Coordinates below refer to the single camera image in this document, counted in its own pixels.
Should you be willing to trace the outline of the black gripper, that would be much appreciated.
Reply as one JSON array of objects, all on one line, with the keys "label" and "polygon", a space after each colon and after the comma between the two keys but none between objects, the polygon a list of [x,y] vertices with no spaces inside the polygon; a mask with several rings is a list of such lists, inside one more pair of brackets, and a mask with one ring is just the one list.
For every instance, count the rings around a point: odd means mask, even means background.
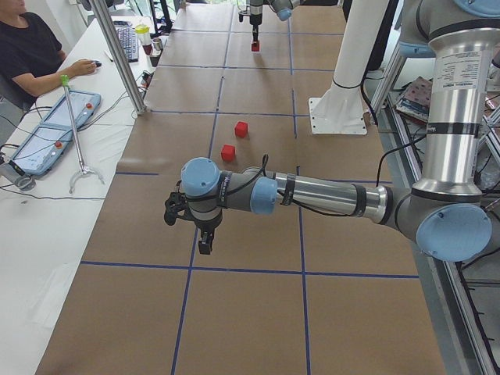
[{"label": "black gripper", "polygon": [[210,220],[200,220],[195,218],[195,226],[200,230],[198,250],[201,255],[210,255],[212,253],[215,230],[221,223],[221,216],[216,216]]},{"label": "black gripper", "polygon": [[259,42],[259,25],[262,24],[263,19],[263,4],[262,3],[250,3],[250,24],[252,25],[252,43],[257,44]]}]

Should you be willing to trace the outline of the person's hand on mouse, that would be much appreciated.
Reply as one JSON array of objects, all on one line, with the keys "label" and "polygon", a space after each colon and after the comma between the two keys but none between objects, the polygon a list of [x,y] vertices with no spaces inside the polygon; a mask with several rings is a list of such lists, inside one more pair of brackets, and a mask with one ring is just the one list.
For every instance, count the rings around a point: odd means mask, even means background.
[{"label": "person's hand on mouse", "polygon": [[94,60],[80,59],[68,68],[67,74],[71,77],[84,76],[94,73],[97,68],[98,66]]}]

